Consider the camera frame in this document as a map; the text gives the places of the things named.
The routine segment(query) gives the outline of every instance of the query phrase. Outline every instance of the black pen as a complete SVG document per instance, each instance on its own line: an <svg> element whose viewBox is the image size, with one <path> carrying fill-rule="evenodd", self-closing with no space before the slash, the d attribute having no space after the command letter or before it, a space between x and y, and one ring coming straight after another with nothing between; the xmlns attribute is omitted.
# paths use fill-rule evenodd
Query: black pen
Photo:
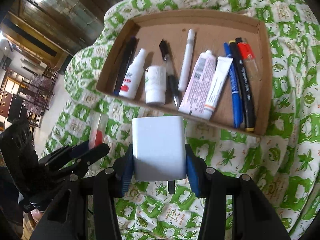
<svg viewBox="0 0 320 240"><path fill-rule="evenodd" d="M229 47L233 57L233 63L236 67L235 69L238 75L238 81L240 85L242 106L244 111L245 130L247 132L253 132L256 118L254 114L253 97L251 93L250 83L247 77L247 72L245 70L243 58L241 56L241 53L239 51L239 48L236 42L230 41Z"/></svg>
<svg viewBox="0 0 320 240"><path fill-rule="evenodd" d="M166 65L167 69L167 79L168 79L168 84L171 90L172 98L174 101L174 104L177 108L180 106L179 102L179 91L178 91L178 82L176 77L174 76L174 71L173 71L173 66L172 66L172 60L169 54L169 48L167 43L162 40L159 44L159 48L161 50L162 54L162 59Z"/></svg>
<svg viewBox="0 0 320 240"><path fill-rule="evenodd" d="M116 80L116 86L113 91L113 93L116 96L119 96L119 92L120 92L125 74L127 73L129 65L132 63L136 44L137 44L136 37L131 37L130 40L127 42L127 45L125 46L123 56L122 56L122 61L119 68L118 77Z"/></svg>

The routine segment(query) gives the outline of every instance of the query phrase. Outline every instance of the white tube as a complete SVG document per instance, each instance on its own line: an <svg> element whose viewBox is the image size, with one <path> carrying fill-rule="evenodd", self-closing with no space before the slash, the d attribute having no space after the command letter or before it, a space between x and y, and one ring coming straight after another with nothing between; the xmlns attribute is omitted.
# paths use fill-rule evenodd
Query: white tube
<svg viewBox="0 0 320 240"><path fill-rule="evenodd" d="M223 84L225 83L229 73L232 60L233 58L229 57L218 57L216 71L213 75L210 90L204 105L204 110L207 113L210 111L212 114L216 109Z"/></svg>
<svg viewBox="0 0 320 240"><path fill-rule="evenodd" d="M206 115L207 113L204 113L204 104L215 68L216 58L212 55L212 51L207 50L201 53L193 69L190 82L179 107L179 112L210 119L211 112L209 112L209 116Z"/></svg>
<svg viewBox="0 0 320 240"><path fill-rule="evenodd" d="M184 58L183 58L183 63L181 67L181 74L180 74L179 85L178 85L178 90L181 92L186 91L187 89L194 42L195 42L195 31L193 29L190 29L188 33L187 45L186 45L186 50L184 52Z"/></svg>

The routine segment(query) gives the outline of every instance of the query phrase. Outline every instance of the white box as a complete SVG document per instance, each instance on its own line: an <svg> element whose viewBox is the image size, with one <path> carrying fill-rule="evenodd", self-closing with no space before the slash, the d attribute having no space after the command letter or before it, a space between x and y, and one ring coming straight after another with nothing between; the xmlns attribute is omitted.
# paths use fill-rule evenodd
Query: white box
<svg viewBox="0 0 320 240"><path fill-rule="evenodd" d="M186 150L181 116L132 120L134 176L137 181L186 178Z"/></svg>

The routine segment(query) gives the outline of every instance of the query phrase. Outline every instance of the green and white bedsheet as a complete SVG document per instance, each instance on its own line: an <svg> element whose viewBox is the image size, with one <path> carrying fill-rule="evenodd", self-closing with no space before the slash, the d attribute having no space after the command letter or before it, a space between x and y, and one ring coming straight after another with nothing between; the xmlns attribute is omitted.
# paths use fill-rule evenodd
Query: green and white bedsheet
<svg viewBox="0 0 320 240"><path fill-rule="evenodd" d="M78 52L67 68L65 87L71 98L43 154L87 140L93 111L97 111L110 117L104 140L111 150L101 160L100 169L104 169L123 156L132 141L134 117L163 115L100 94L95 84L128 19L181 8L237 12L266 22L273 57L273 96L265 136L260 140L184 120L185 136L208 166L230 176L252 176L291 238L298 239L320 208L320 30L304 0L124 0L116 4L106 13L97 41ZM231 199L227 201L229 238L232 205ZM187 179L177 182L174 195L168 194L166 182L133 180L126 196L116 203L127 240L196 239L203 209L204 200L195 197Z"/></svg>

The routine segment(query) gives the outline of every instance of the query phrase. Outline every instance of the red liquid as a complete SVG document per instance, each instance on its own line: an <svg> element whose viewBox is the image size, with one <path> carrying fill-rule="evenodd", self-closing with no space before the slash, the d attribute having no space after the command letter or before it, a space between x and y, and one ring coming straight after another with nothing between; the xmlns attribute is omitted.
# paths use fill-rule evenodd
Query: red liquid
<svg viewBox="0 0 320 240"><path fill-rule="evenodd" d="M98 146L99 144L103 143L102 131L97 131L96 140L94 142L94 146Z"/></svg>

